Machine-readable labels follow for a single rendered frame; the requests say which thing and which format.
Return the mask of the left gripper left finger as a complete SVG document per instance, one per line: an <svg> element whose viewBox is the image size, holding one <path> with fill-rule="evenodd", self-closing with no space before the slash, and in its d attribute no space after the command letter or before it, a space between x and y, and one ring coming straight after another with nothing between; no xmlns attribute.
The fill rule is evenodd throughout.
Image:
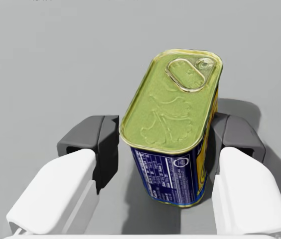
<svg viewBox="0 0 281 239"><path fill-rule="evenodd" d="M118 171L119 116L90 116L57 143L6 215L14 236L82 235Z"/></svg>

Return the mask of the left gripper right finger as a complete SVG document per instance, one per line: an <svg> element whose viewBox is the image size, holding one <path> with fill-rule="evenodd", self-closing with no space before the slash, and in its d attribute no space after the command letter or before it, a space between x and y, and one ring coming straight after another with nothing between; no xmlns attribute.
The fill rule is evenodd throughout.
<svg viewBox="0 0 281 239"><path fill-rule="evenodd" d="M216 232L281 236L281 193L264 165L266 148L244 119L215 114L209 135L209 178Z"/></svg>

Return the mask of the green and blue rectangular can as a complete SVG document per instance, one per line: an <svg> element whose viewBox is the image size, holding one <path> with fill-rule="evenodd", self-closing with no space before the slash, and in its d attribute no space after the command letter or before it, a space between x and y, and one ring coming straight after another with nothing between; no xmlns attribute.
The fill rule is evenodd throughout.
<svg viewBox="0 0 281 239"><path fill-rule="evenodd" d="M222 59L206 50L170 49L152 59L119 129L152 199L189 208L203 198L222 70Z"/></svg>

